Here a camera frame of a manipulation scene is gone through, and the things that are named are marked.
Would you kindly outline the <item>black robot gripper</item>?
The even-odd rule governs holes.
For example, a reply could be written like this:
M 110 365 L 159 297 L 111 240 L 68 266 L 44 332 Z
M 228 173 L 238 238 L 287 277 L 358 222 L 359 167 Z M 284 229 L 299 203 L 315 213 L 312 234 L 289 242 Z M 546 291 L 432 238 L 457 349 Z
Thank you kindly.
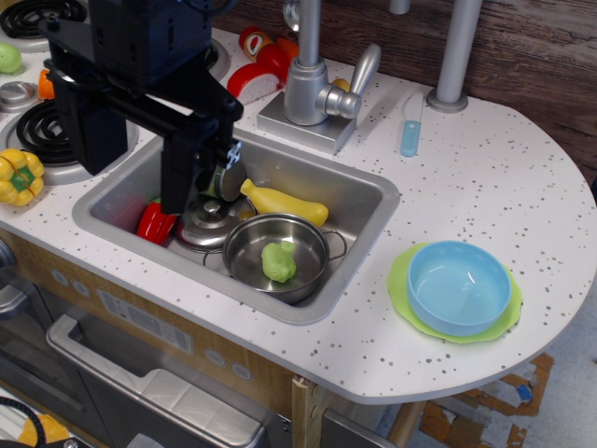
M 105 103 L 148 95 L 192 110 L 230 135 L 242 106 L 208 72 L 213 19 L 231 1 L 91 1 L 89 20 L 49 16 L 38 30 L 49 41 L 49 70 L 59 121 L 76 160 L 91 175 L 128 150 L 126 121 Z M 164 139 L 161 209 L 182 214 L 194 189 L 208 188 L 217 167 L 233 164 L 233 139 L 212 128 L 183 128 Z

